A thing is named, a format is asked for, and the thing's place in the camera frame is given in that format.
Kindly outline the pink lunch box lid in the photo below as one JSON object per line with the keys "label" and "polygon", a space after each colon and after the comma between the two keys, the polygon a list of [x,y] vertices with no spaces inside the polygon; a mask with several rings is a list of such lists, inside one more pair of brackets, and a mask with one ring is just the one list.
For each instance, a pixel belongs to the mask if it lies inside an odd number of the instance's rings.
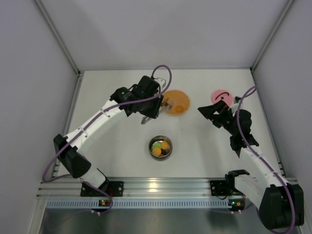
{"label": "pink lunch box lid", "polygon": [[212,104],[216,104],[221,100],[224,101],[228,106],[232,106],[234,103],[233,95],[227,90],[219,89],[211,94]]}

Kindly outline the stainless steel tongs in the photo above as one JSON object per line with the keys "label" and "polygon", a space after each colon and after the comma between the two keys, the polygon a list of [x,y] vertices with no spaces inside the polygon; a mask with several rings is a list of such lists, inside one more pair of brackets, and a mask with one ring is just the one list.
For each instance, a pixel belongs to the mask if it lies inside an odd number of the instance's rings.
{"label": "stainless steel tongs", "polygon": [[[166,111],[168,111],[168,110],[170,110],[172,107],[173,107],[173,101],[169,101],[169,98],[167,97],[167,98],[165,98],[164,100],[168,100],[168,105],[167,106],[161,106],[160,105],[160,108],[159,108],[159,111],[158,111],[158,114],[157,114],[157,116],[156,116],[156,118],[158,118],[159,117],[159,115],[161,115],[161,114],[163,114],[164,112],[166,112]],[[144,116],[143,118],[142,118],[142,121],[141,121],[141,124],[146,124],[147,122],[149,122],[150,120],[153,120],[153,119],[156,119],[156,118],[151,118],[151,117],[146,117],[146,116]]]}

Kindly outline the orange round cookie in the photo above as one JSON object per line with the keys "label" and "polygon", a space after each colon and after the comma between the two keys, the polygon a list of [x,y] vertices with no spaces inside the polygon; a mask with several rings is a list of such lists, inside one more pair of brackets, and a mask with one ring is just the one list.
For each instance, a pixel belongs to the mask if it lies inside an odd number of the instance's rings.
{"label": "orange round cookie", "polygon": [[183,107],[182,106],[177,106],[175,110],[178,113],[182,113],[183,112]]}

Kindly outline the yellow maple leaf cookie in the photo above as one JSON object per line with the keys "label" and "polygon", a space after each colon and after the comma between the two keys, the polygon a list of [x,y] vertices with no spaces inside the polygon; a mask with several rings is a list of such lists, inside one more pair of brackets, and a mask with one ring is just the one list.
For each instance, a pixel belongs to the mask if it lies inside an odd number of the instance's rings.
{"label": "yellow maple leaf cookie", "polygon": [[161,147],[162,147],[163,150],[168,149],[169,148],[168,142],[166,142],[166,141],[161,142]]}

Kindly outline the green sandwich cookie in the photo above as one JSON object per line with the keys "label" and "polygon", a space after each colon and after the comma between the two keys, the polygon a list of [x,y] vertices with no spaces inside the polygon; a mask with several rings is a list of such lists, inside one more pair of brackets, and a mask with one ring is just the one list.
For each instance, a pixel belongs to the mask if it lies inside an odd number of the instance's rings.
{"label": "green sandwich cookie", "polygon": [[154,143],[153,144],[153,148],[162,148],[162,145],[161,145],[161,143],[160,142],[156,142],[156,143]]}

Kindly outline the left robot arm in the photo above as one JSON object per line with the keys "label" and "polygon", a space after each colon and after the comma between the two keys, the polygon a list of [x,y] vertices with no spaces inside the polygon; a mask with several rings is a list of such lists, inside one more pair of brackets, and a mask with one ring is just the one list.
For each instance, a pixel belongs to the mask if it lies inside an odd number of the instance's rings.
{"label": "left robot arm", "polygon": [[110,128],[133,113],[157,118],[163,100],[161,91],[166,80],[143,76],[130,88],[115,90],[109,100],[84,124],[54,138],[55,150],[61,164],[73,178],[79,178],[96,192],[106,192],[109,180],[87,158],[88,149]]}

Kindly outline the round steel lunch box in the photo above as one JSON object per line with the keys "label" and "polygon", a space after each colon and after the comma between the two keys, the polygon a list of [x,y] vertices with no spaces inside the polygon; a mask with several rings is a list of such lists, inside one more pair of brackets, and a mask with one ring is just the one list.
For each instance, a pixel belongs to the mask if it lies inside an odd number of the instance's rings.
{"label": "round steel lunch box", "polygon": [[150,139],[148,151],[153,159],[163,161],[170,157],[173,151],[173,144],[168,137],[158,135]]}

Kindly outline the woven bamboo tray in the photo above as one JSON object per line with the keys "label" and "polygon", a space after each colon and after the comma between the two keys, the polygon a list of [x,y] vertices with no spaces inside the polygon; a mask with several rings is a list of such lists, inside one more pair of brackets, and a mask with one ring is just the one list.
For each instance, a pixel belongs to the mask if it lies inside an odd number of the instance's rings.
{"label": "woven bamboo tray", "polygon": [[[164,94],[164,99],[169,98],[169,101],[173,101],[173,107],[166,111],[165,113],[171,116],[180,116],[188,111],[190,108],[190,98],[188,97],[187,94],[185,94],[183,91],[180,90],[169,90],[166,91]],[[183,107],[183,112],[178,113],[176,112],[176,107],[177,106],[182,106]]]}

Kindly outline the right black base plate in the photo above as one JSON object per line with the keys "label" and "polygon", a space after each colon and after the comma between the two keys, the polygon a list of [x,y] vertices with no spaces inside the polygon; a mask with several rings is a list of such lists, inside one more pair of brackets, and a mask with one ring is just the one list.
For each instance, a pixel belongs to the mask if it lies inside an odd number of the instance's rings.
{"label": "right black base plate", "polygon": [[212,196],[230,196],[233,194],[231,186],[226,180],[211,180],[210,189]]}

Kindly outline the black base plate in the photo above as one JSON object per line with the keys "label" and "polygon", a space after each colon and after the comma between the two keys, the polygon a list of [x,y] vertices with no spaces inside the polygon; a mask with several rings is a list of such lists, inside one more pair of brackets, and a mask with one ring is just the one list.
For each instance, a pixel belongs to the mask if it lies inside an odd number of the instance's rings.
{"label": "black base plate", "polygon": [[231,186],[226,180],[211,180],[210,189],[212,196],[230,196],[233,194]]}
{"label": "black base plate", "polygon": [[80,196],[81,197],[100,197],[104,196],[102,192],[105,192],[110,197],[122,197],[124,190],[123,181],[108,181],[104,182],[98,190],[90,187],[85,182],[81,183]]}

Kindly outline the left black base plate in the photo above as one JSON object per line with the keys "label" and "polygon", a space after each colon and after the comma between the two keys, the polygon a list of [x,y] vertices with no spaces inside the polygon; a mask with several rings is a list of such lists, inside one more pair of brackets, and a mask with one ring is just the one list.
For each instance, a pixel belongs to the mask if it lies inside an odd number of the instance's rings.
{"label": "left black base plate", "polygon": [[90,187],[85,182],[81,183],[80,196],[81,197],[100,197],[104,196],[102,192],[105,192],[110,197],[122,197],[124,190],[123,181],[108,181],[104,182],[98,190]]}

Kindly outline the right aluminium frame post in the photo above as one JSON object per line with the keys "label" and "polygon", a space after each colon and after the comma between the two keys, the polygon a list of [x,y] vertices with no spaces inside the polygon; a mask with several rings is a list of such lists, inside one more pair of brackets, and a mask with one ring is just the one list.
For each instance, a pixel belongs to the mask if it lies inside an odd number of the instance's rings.
{"label": "right aluminium frame post", "polygon": [[278,14],[275,22],[273,23],[272,28],[269,30],[269,33],[264,40],[259,52],[257,53],[252,65],[250,66],[251,74],[253,75],[256,68],[258,67],[259,63],[261,62],[263,56],[265,55],[266,51],[268,50],[270,44],[272,43],[273,39],[277,35],[280,27],[282,26],[283,22],[286,20],[288,14],[294,7],[296,0],[287,0],[285,5],[283,6],[282,10]]}

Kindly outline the aluminium frame post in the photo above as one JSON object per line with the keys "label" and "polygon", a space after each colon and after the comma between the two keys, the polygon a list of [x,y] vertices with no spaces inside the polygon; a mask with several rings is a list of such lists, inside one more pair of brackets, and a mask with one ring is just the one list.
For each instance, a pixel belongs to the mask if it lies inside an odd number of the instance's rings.
{"label": "aluminium frame post", "polygon": [[288,14],[294,7],[296,0],[287,0],[285,5],[283,6],[282,10],[278,14],[275,22],[273,23],[272,28],[269,30],[269,33],[264,40],[259,52],[257,53],[252,65],[250,66],[251,74],[253,75],[256,68],[258,67],[259,63],[261,62],[263,56],[265,55],[266,51],[268,50],[270,44],[272,43],[273,39],[277,35],[280,27],[282,26],[283,22],[286,20]]}
{"label": "aluminium frame post", "polygon": [[65,56],[67,62],[71,66],[73,72],[77,77],[80,76],[81,71],[78,69],[76,63],[74,62],[74,59],[72,58],[66,44],[64,43],[58,29],[56,28],[52,18],[50,17],[46,7],[44,6],[43,2],[41,0],[32,0],[32,3],[36,7],[38,13],[41,15],[43,21],[47,25],[49,31],[51,32],[52,36],[54,37],[55,41],[57,42],[61,52]]}

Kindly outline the left aluminium frame post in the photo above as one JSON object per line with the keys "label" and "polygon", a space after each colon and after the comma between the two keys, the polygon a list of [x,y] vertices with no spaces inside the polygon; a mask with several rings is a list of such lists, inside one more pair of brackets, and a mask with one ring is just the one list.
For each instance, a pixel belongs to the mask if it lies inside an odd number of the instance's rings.
{"label": "left aluminium frame post", "polygon": [[43,2],[41,0],[32,0],[32,3],[36,7],[38,13],[41,15],[43,21],[47,25],[49,31],[51,32],[52,36],[54,37],[55,41],[57,42],[61,52],[65,56],[67,62],[71,66],[73,72],[77,77],[80,76],[81,71],[78,69],[76,63],[74,62],[74,59],[72,58],[66,44],[64,43],[58,29],[56,28],[52,18],[50,17],[46,7],[44,6]]}

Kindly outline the aluminium mounting rail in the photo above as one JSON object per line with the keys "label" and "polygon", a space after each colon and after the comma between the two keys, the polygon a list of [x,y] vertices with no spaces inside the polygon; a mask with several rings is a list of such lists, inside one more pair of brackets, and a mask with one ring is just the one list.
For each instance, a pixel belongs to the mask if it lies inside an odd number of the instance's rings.
{"label": "aluminium mounting rail", "polygon": [[[112,177],[123,182],[124,198],[204,198],[211,196],[208,178]],[[78,198],[82,184],[73,178],[41,183],[38,198]]]}

